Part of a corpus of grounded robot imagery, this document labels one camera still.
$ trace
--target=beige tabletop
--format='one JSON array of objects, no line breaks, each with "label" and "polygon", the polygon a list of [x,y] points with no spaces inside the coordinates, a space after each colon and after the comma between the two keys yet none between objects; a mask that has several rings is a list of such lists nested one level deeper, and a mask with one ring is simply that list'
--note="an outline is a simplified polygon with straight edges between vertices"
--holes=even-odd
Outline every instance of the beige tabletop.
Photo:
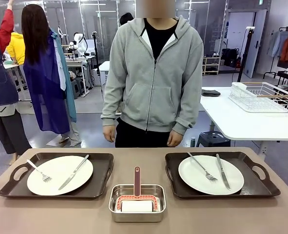
[{"label": "beige tabletop", "polygon": [[[281,195],[270,199],[180,200],[165,173],[171,152],[242,151],[264,165]],[[288,233],[288,186],[248,148],[31,149],[0,176],[0,189],[14,168],[39,152],[111,153],[114,170],[98,200],[26,200],[0,196],[0,234],[284,234]],[[134,166],[143,184],[159,184],[167,209],[160,223],[115,223],[108,209],[111,189],[132,184]]]}]

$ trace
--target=fork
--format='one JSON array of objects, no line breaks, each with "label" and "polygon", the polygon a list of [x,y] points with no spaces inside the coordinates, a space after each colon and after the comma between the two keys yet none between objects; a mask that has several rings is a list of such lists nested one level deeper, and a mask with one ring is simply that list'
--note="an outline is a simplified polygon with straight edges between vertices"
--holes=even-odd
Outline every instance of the fork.
[{"label": "fork", "polygon": [[38,169],[38,167],[37,167],[32,161],[30,161],[30,160],[27,159],[27,162],[28,162],[34,169],[36,169],[39,173],[41,173],[41,175],[42,175],[42,180],[43,180],[44,182],[49,182],[49,181],[52,179],[51,177],[49,177],[48,175],[45,175],[42,171],[40,171],[40,170]]},{"label": "fork", "polygon": [[187,152],[187,153],[188,153],[189,156],[206,172],[206,178],[207,178],[209,181],[215,183],[215,182],[217,181],[217,178],[215,178],[214,176],[212,176],[212,175],[200,164],[200,162],[198,162],[198,160],[195,159],[195,158],[193,157],[193,155],[191,155],[191,153],[189,153],[189,152]]}]

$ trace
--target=metal tray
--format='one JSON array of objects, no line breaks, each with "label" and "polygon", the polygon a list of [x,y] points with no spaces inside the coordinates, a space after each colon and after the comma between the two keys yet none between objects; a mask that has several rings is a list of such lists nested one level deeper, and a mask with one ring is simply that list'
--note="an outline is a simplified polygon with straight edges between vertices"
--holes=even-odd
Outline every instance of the metal tray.
[{"label": "metal tray", "polygon": [[166,209],[165,193],[157,184],[142,184],[142,195],[154,195],[158,199],[159,212],[117,212],[116,201],[121,195],[133,195],[133,184],[119,184],[113,187],[109,200],[109,210],[115,222],[160,222]]},{"label": "metal tray", "polygon": [[[171,153],[165,156],[166,173],[170,179],[174,195],[180,199],[206,199],[206,198],[261,198],[273,197],[280,194],[280,190],[272,183],[268,171],[260,164],[253,162],[243,152],[195,152],[192,155],[210,155],[220,157],[235,167],[242,173],[245,183],[243,188],[232,195],[209,195],[199,192],[188,186],[180,177],[178,166],[186,159],[187,153]],[[253,167],[259,167],[265,174],[265,179],[261,179],[257,172],[252,170]]]},{"label": "metal tray", "polygon": [[[36,166],[39,166],[53,158],[71,155],[85,157],[87,153],[39,153],[34,155],[30,160]],[[92,162],[94,168],[93,174],[84,185],[74,191],[57,196],[40,196],[32,193],[27,187],[27,179],[33,168],[28,163],[25,163],[14,169],[9,181],[0,190],[0,196],[9,198],[96,199],[105,191],[106,183],[113,170],[114,156],[112,154],[93,153],[89,153],[89,155],[89,160]],[[19,180],[15,180],[15,173],[23,167],[26,167],[27,171],[20,176]]]}]

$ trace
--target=white plate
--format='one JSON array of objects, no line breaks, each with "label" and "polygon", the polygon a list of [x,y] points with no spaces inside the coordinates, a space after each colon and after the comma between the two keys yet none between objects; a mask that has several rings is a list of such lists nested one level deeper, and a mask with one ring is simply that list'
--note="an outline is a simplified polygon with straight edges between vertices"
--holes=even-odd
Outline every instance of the white plate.
[{"label": "white plate", "polygon": [[188,157],[179,164],[178,172],[183,181],[193,189],[211,195],[230,195],[242,189],[244,178],[241,172],[231,163],[221,159],[227,181],[231,188],[231,190],[228,190],[223,183],[216,157],[197,155],[194,158],[218,181],[216,183],[210,182],[206,178],[204,170],[192,158]]},{"label": "white plate", "polygon": [[38,166],[39,170],[52,178],[49,182],[42,180],[42,175],[33,170],[28,177],[28,189],[38,195],[60,195],[71,192],[82,186],[92,176],[93,165],[89,160],[77,171],[73,179],[61,190],[58,190],[84,158],[64,156],[49,160]]}]

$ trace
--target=metal knife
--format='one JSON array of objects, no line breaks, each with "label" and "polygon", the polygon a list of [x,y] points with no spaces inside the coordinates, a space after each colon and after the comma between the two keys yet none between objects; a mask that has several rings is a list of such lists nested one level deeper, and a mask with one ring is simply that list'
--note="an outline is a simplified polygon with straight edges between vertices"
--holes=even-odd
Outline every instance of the metal knife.
[{"label": "metal knife", "polygon": [[222,174],[223,182],[224,182],[226,188],[230,190],[230,184],[227,181],[227,178],[226,178],[226,175],[225,175],[225,172],[224,172],[224,168],[223,168],[223,165],[222,165],[222,162],[221,162],[221,159],[220,159],[220,155],[216,154],[216,158],[217,158],[217,162],[218,162],[218,164],[219,164],[219,166],[221,168],[221,174]]},{"label": "metal knife", "polygon": [[82,162],[80,162],[80,164],[77,166],[77,168],[74,170],[74,172],[71,173],[71,175],[68,177],[68,179],[66,179],[66,181],[61,185],[61,187],[58,190],[62,190],[70,182],[70,180],[72,180],[73,177],[75,177],[77,171],[80,169],[80,167],[83,165],[83,163],[87,160],[88,157],[89,157],[89,155],[85,156],[85,158],[82,160]]}]

